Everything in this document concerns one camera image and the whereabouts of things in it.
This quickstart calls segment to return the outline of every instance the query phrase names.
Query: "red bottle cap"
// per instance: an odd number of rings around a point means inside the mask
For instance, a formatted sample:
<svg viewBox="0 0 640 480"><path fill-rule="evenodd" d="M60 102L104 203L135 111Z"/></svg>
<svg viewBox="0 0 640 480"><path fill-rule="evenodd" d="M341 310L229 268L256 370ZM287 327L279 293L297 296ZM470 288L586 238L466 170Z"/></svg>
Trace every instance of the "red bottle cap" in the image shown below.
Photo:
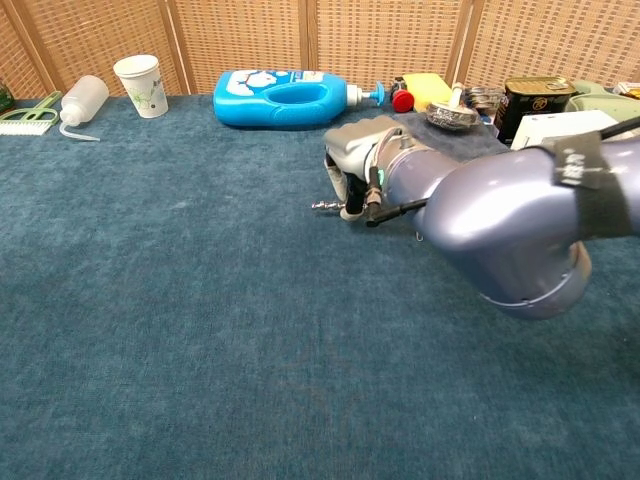
<svg viewBox="0 0 640 480"><path fill-rule="evenodd" d="M398 113L408 112L413 108L413 95L407 90L398 90L393 94L391 105Z"/></svg>

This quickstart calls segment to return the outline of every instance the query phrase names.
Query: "blue carpet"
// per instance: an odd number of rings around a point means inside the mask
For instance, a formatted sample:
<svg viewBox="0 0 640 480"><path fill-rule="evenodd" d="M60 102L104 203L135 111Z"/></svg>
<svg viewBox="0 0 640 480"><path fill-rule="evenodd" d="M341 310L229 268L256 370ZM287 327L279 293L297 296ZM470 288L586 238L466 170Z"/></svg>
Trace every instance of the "blue carpet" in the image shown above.
<svg viewBox="0 0 640 480"><path fill-rule="evenodd" d="M637 478L637 239L524 323L403 220L312 212L324 129L83 130L0 137L0 478Z"/></svg>

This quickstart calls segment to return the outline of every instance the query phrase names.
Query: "black strap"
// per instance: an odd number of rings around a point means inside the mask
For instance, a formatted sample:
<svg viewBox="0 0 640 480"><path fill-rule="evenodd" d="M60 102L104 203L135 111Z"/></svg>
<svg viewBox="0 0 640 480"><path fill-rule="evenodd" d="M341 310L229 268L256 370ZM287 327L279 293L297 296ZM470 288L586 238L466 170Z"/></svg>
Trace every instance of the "black strap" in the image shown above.
<svg viewBox="0 0 640 480"><path fill-rule="evenodd" d="M602 156L599 132L561 138L552 147L532 147L555 157L554 184L575 192L581 240L633 234L629 207L617 176Z"/></svg>

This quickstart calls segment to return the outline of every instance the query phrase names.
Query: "green comb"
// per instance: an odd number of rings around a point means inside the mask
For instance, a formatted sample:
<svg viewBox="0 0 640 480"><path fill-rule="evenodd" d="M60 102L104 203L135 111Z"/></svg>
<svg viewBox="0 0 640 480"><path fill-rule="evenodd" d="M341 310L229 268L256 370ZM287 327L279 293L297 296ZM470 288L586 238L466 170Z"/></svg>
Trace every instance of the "green comb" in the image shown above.
<svg viewBox="0 0 640 480"><path fill-rule="evenodd" d="M55 91L35 107L17 108L0 115L0 135L44 135L60 118L57 110L49 108L60 97L62 92Z"/></svg>

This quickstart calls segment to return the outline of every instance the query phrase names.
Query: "blue plastic cap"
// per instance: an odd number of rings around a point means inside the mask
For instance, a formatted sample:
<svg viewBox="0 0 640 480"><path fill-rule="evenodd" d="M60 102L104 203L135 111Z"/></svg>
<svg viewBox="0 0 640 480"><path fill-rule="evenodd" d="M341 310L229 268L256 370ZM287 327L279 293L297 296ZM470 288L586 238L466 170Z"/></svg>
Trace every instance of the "blue plastic cap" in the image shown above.
<svg viewBox="0 0 640 480"><path fill-rule="evenodd" d="M369 98L375 98L378 106L384 103L384 86L381 82L376 82L376 89L369 93Z"/></svg>

